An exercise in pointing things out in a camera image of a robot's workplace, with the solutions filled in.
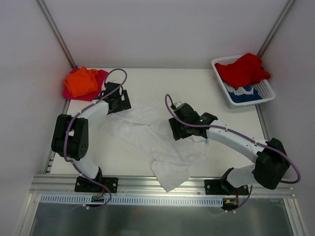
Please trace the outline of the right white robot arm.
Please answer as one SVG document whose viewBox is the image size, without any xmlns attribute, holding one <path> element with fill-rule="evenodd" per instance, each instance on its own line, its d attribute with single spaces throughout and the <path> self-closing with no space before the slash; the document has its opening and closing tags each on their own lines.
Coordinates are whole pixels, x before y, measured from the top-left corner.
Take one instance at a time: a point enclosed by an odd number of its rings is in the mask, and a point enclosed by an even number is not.
<svg viewBox="0 0 315 236">
<path fill-rule="evenodd" d="M 258 183 L 274 190 L 281 182 L 290 163 L 283 157 L 284 147 L 277 139 L 254 140 L 238 131 L 233 131 L 223 121 L 210 113 L 199 115 L 189 104 L 171 105 L 174 116 L 169 124 L 174 140 L 199 136 L 219 142 L 251 161 L 251 165 L 229 168 L 220 178 L 220 188 L 232 194 L 243 185 Z"/>
</svg>

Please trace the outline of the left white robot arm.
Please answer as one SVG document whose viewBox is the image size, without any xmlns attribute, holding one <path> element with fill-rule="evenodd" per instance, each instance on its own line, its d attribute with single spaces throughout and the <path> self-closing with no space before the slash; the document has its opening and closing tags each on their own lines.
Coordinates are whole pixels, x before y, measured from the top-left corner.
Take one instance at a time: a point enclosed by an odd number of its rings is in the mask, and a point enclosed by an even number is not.
<svg viewBox="0 0 315 236">
<path fill-rule="evenodd" d="M 88 154 L 89 128 L 106 115 L 130 108 L 130 100 L 123 86 L 107 82 L 105 90 L 87 107 L 74 115 L 60 114 L 57 117 L 51 149 L 73 165 L 93 192 L 102 188 L 103 180 L 100 167 Z"/>
</svg>

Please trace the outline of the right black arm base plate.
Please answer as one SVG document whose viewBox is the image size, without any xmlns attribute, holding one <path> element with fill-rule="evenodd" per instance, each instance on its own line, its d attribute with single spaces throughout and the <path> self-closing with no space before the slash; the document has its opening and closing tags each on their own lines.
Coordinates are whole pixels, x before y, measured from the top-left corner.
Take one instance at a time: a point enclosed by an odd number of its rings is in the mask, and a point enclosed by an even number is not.
<svg viewBox="0 0 315 236">
<path fill-rule="evenodd" d="M 206 195 L 246 196 L 249 194 L 249 188 L 247 185 L 236 188 L 227 181 L 221 181 L 220 179 L 204 180 L 204 188 Z"/>
</svg>

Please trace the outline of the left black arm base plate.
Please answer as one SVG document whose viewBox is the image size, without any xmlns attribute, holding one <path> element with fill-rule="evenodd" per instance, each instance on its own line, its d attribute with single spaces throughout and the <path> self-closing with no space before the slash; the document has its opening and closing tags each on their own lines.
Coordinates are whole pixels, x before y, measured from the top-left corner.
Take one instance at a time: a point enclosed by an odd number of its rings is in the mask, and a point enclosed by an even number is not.
<svg viewBox="0 0 315 236">
<path fill-rule="evenodd" d="M 117 193 L 119 179 L 116 177 L 102 177 L 101 184 L 106 186 L 111 193 Z M 79 193 L 101 193 L 103 187 L 98 184 L 92 183 L 84 177 L 76 179 L 74 191 Z"/>
</svg>

